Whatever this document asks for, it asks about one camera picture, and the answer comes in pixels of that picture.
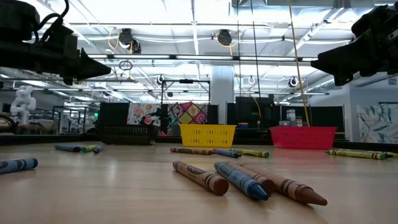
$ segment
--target brown crayon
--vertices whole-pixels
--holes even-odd
[[[179,153],[190,153],[190,154],[201,154],[201,155],[212,155],[216,154],[212,149],[179,149],[176,147],[171,147],[170,152]]]
[[[182,161],[174,161],[173,167],[180,174],[204,186],[214,194],[223,195],[228,191],[229,183],[223,177],[211,174]]]
[[[315,193],[315,191],[307,185],[273,174],[269,170],[260,168],[253,164],[241,163],[239,165],[274,181],[276,189],[279,193],[284,194],[300,203],[312,203],[323,206],[328,204],[326,199]]]
[[[268,179],[267,177],[264,177],[261,174],[257,174],[251,170],[241,167],[233,162],[224,162],[224,163],[227,164],[228,166],[240,171],[241,173],[248,175],[255,181],[259,182],[261,184],[261,187],[264,189],[265,192],[267,192],[267,194],[269,196],[271,196],[271,194],[276,191],[276,186],[275,186],[274,181]]]

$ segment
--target crayon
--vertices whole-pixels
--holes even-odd
[[[216,154],[210,149],[179,149],[176,147],[171,147],[170,152],[180,152],[180,153],[190,153],[190,154],[201,154],[201,155],[212,155]]]
[[[91,152],[96,147],[98,147],[98,145],[84,146],[84,147],[81,148],[81,152],[83,152],[83,153]]]
[[[249,176],[244,175],[224,162],[216,162],[214,168],[247,196],[258,200],[268,200],[268,195],[261,185]]]
[[[382,151],[368,151],[368,150],[354,150],[354,149],[336,149],[342,151],[353,151],[353,152],[373,152],[373,153],[384,153],[386,158],[398,158],[398,153],[393,152],[382,152]]]
[[[97,146],[93,149],[93,152],[94,152],[95,154],[98,154],[98,153],[102,152],[102,151],[104,150],[104,148],[105,148],[104,145],[97,145]]]
[[[354,152],[354,151],[343,151],[343,150],[327,150],[325,153],[334,156],[349,156],[349,157],[359,157],[365,159],[386,159],[384,153],[372,153],[372,152]]]
[[[0,161],[0,174],[18,172],[22,170],[35,169],[37,159],[16,159],[11,161]]]
[[[252,164],[241,163],[239,165],[274,181],[276,191],[300,203],[312,203],[323,206],[328,204],[326,199],[315,193],[315,191],[313,191],[313,189],[307,185],[273,174],[267,169],[261,169],[260,167]]]
[[[233,162],[225,162],[225,164],[229,165],[230,167],[242,172],[245,175],[248,175],[255,181],[259,182],[261,184],[261,187],[264,189],[264,191],[268,194],[268,196],[271,196],[272,193],[276,191],[276,186],[274,181],[268,179],[267,177],[264,177],[263,175],[257,174],[251,170],[248,170],[244,167],[241,167]]]
[[[68,152],[80,152],[81,146],[55,146],[55,149]]]
[[[231,151],[228,151],[228,150],[225,150],[225,149],[213,149],[213,152],[215,152],[215,153],[217,153],[219,155],[229,156],[229,157],[232,157],[232,158],[239,158],[239,157],[242,156],[242,155],[240,155],[237,152],[231,152]]]
[[[255,150],[247,150],[247,149],[230,149],[230,151],[238,152],[244,156],[257,156],[257,157],[263,157],[263,158],[269,157],[269,152],[266,152],[266,151],[255,151]]]
[[[211,174],[182,161],[174,161],[173,167],[180,174],[204,186],[214,194],[223,195],[228,191],[228,181],[218,175]]]

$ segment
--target white column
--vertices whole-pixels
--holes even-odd
[[[218,123],[226,124],[226,104],[234,102],[234,70],[232,66],[213,66],[210,103],[218,105]]]

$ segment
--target wooden table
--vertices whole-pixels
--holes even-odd
[[[269,159],[233,159],[170,153],[170,146],[106,146],[98,155],[53,144],[0,147],[0,161],[39,160],[36,170],[0,175],[0,223],[397,223],[397,160],[266,146],[236,148],[266,149]],[[257,202],[232,185],[216,196],[175,172],[174,160],[211,172],[216,161],[258,163],[313,187],[329,204],[302,205],[277,193]]]

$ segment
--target blue crayon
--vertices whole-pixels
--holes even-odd
[[[104,148],[105,148],[104,145],[97,145],[97,146],[93,149],[93,152],[94,152],[95,154],[98,154],[98,153],[102,152],[102,151],[104,150]]]
[[[34,169],[37,167],[37,159],[17,159],[0,162],[0,174]]]
[[[233,151],[228,151],[228,150],[224,150],[224,149],[213,149],[213,152],[219,154],[219,155],[223,155],[223,156],[229,156],[232,158],[238,158],[241,157],[242,155],[240,155],[237,152],[233,152]]]
[[[216,162],[214,168],[247,196],[258,200],[268,200],[268,195],[262,189],[261,184],[249,176],[242,174],[224,162]]]
[[[55,149],[68,152],[80,152],[81,146],[55,146]]]

